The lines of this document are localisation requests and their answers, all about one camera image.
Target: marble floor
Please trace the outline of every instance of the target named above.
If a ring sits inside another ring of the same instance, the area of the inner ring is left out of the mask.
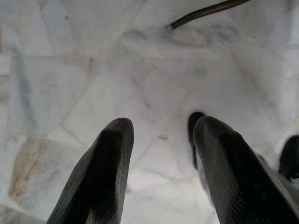
[[[133,121],[122,224],[216,224],[187,119],[231,125],[273,167],[299,132],[299,1],[0,0],[0,223],[43,224],[102,128]]]

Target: marble veining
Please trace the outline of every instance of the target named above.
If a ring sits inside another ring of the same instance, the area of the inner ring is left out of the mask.
[[[192,163],[194,111],[278,168],[299,133],[299,2],[251,0],[165,30],[220,1],[0,0],[0,223],[44,223],[117,117],[135,130],[123,224],[219,223]]]

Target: black rubber boot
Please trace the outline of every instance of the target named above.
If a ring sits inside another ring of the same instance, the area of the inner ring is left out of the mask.
[[[193,165],[197,169],[197,162],[196,162],[196,149],[193,141],[193,130],[196,125],[196,122],[199,120],[199,118],[205,116],[202,112],[194,112],[190,115],[188,120],[188,136],[189,136],[189,142],[192,147],[192,154],[193,154]]]
[[[279,173],[288,179],[299,178],[299,135],[286,142],[279,163]]]

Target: foot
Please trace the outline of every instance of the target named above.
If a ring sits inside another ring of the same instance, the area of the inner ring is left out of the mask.
[[[286,142],[279,163],[279,173],[288,179],[299,178],[299,135]]]
[[[193,141],[193,130],[196,125],[196,122],[199,120],[199,118],[205,116],[202,112],[194,112],[190,115],[188,120],[188,135],[189,135],[189,142],[192,147],[192,153],[193,153],[193,164],[194,167],[197,169],[197,162],[196,162],[196,149]]]

